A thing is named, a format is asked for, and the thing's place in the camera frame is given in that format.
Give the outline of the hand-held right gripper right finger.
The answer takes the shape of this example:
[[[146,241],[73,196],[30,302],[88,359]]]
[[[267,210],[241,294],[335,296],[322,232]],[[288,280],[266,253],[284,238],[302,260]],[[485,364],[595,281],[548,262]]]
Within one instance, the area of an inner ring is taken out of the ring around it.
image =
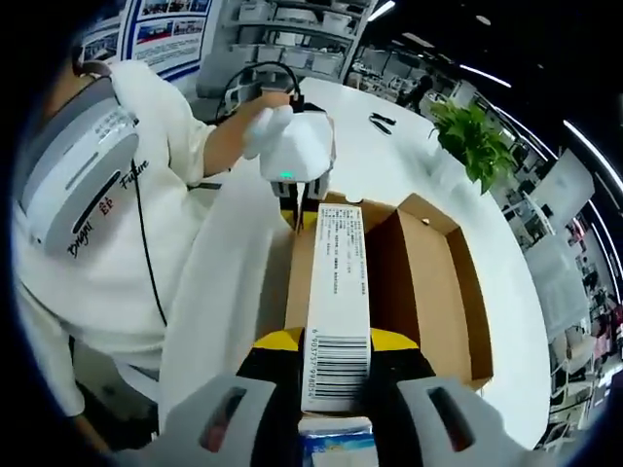
[[[439,377],[418,345],[374,329],[361,408],[382,466],[528,466],[531,452],[473,389]]]

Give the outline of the person's left hand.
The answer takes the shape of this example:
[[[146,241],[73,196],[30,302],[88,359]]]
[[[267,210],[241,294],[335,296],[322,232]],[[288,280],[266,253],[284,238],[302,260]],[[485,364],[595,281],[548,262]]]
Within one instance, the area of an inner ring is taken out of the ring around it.
[[[268,92],[252,101],[241,104],[230,118],[233,136],[242,139],[253,121],[266,109],[275,109],[290,104],[290,96],[285,92]]]

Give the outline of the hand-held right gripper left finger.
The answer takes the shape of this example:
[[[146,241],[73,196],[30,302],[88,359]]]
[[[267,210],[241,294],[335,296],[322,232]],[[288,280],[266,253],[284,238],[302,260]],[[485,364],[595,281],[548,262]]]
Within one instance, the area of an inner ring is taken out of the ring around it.
[[[256,341],[235,374],[178,404],[164,431],[171,466],[299,466],[303,328]]]

